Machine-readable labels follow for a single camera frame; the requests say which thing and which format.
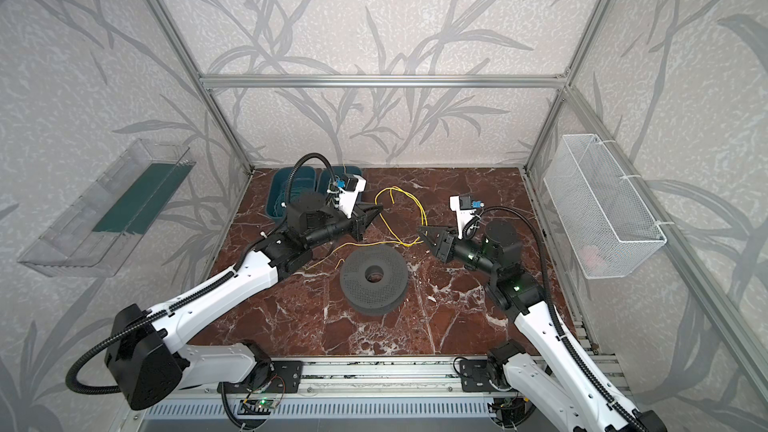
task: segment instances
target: brown marble floor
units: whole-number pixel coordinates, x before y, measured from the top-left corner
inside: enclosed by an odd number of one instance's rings
[[[264,202],[274,170],[256,170],[250,189],[240,205],[213,273],[233,264],[240,249],[255,240],[272,222],[264,214]],[[472,192],[486,205],[511,205],[529,212],[531,202],[516,168],[369,168],[363,171],[368,185],[364,201],[373,201],[384,187],[396,185],[413,193],[424,206],[430,225],[455,225],[448,208],[451,195]],[[383,215],[404,241],[416,237],[418,208],[403,194],[380,197]],[[530,231],[514,221],[524,240],[523,264],[541,280],[538,253]],[[389,240],[389,232],[376,219],[366,232],[365,242]],[[351,241],[344,236],[335,246]],[[411,271],[406,301],[383,317],[356,312],[344,298],[336,265],[356,248],[344,247],[321,265],[302,269],[274,287],[258,293],[218,318],[190,341],[197,345],[234,344],[250,340],[268,354],[353,355],[485,354],[508,339],[533,346],[485,297],[482,285],[487,275],[466,271],[457,261],[439,263],[424,245],[396,247]],[[330,245],[315,250],[325,257]],[[558,310],[573,330],[565,300],[554,277],[553,295]]]

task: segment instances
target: yellow rope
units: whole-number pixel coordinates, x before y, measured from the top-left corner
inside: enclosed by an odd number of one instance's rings
[[[401,193],[405,194],[408,198],[412,199],[416,203],[416,205],[418,206],[419,215],[420,215],[420,218],[421,218],[421,224],[422,225],[428,225],[428,223],[427,223],[427,213],[424,211],[424,207],[422,206],[421,202],[418,201],[418,199],[414,196],[414,194],[412,194],[410,192],[407,192],[407,191],[404,191],[400,187],[387,187],[387,188],[382,189],[378,194],[376,194],[376,198],[373,199],[373,202],[378,205],[379,204],[379,202],[378,202],[379,196],[381,194],[383,194],[384,192],[386,192],[386,191],[389,191],[389,197],[392,199],[392,203],[393,204],[395,203],[395,197],[392,195],[393,191],[401,192]],[[370,245],[395,244],[395,245],[402,245],[403,247],[412,247],[413,245],[417,245],[417,244],[421,244],[422,243],[421,239],[419,239],[418,237],[413,242],[404,242],[403,240],[400,239],[400,237],[397,236],[397,234],[394,231],[392,231],[392,228],[389,226],[388,223],[386,223],[386,220],[385,220],[383,215],[381,216],[381,218],[384,221],[384,225],[386,225],[387,230],[389,230],[389,233],[392,234],[397,240],[382,240],[382,241],[378,241],[378,242],[373,242],[372,244],[356,244],[355,242],[347,242],[346,244],[341,244],[339,247],[334,248],[331,251],[331,253],[328,254],[325,258],[323,258],[320,261],[315,262],[314,264],[310,265],[309,267],[307,267],[304,270],[310,270],[311,268],[316,267],[316,266],[322,264],[331,255],[335,254],[341,247],[346,247],[347,245],[352,245],[353,247],[369,247]],[[339,264],[341,264],[343,261],[344,261],[344,259],[340,259],[336,263],[336,268],[338,268]]]

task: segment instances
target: side wall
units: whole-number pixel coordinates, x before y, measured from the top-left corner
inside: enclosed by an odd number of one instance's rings
[[[764,344],[767,24],[765,0],[617,0],[575,79]],[[625,279],[584,280],[542,182],[559,136],[584,132],[565,106],[531,172],[601,350],[671,430],[768,430],[663,251]]]
[[[559,74],[596,0],[164,0],[206,74]],[[255,164],[521,165],[549,90],[233,89]]]
[[[73,394],[64,374],[120,309],[206,275],[247,177],[141,0],[0,0],[0,50],[0,429],[107,430],[123,398]],[[197,164],[118,274],[18,264],[139,138]],[[84,381],[113,383],[102,363]]]

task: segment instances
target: metal mesh basket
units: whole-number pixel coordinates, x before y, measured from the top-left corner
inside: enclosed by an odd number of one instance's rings
[[[626,277],[667,243],[597,135],[563,135],[544,183],[586,278]]]

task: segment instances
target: gray spool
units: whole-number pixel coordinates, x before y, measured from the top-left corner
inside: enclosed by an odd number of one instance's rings
[[[383,315],[406,300],[408,266],[392,247],[360,247],[344,261],[339,280],[352,308],[365,315]]]

